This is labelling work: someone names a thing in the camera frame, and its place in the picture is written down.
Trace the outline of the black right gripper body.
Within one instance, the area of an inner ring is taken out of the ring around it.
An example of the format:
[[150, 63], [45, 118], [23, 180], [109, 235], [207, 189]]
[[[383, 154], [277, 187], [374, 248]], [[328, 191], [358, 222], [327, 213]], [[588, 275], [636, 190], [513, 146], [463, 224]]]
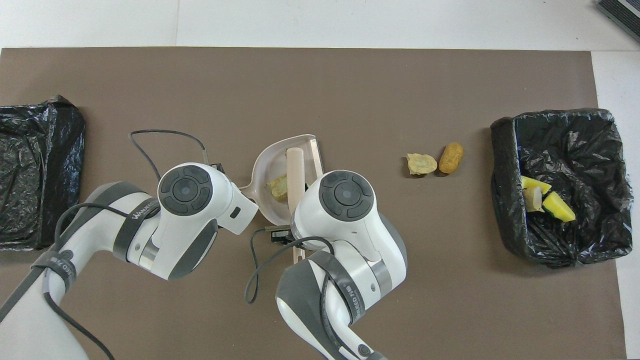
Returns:
[[265, 232], [270, 234], [270, 241], [281, 245], [290, 244], [295, 240], [290, 225], [274, 225], [265, 227]]

